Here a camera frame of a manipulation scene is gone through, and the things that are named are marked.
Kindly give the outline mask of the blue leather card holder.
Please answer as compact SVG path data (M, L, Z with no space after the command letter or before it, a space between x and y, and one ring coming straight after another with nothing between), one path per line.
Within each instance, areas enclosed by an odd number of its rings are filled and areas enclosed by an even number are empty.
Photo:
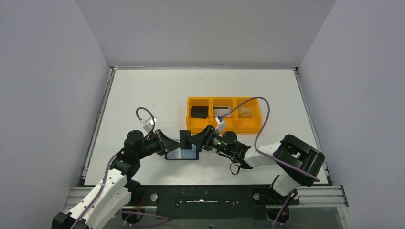
M176 149L165 155L166 160L198 160L201 148L192 144L191 149Z

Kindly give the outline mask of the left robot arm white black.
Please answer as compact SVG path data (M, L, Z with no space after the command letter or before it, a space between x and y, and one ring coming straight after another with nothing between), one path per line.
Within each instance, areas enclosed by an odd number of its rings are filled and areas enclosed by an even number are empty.
M59 212L52 220L53 229L100 229L127 203L141 195L141 184L133 180L140 161L152 154L165 155L181 144L156 130L144 137L139 130L130 131L123 148L109 160L103 178L73 208Z

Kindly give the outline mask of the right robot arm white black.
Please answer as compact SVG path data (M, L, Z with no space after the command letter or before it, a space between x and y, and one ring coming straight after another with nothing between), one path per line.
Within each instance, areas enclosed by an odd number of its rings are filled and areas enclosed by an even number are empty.
M294 135L285 135L282 140L265 146L248 146L238 141L235 132L219 134L213 126L208 125L195 135L181 130L180 142L184 149L195 145L206 151L215 150L240 169L280 166L283 171L275 179L272 189L281 196L289 195L300 186L310 187L319 182L318 173L325 161L322 152Z

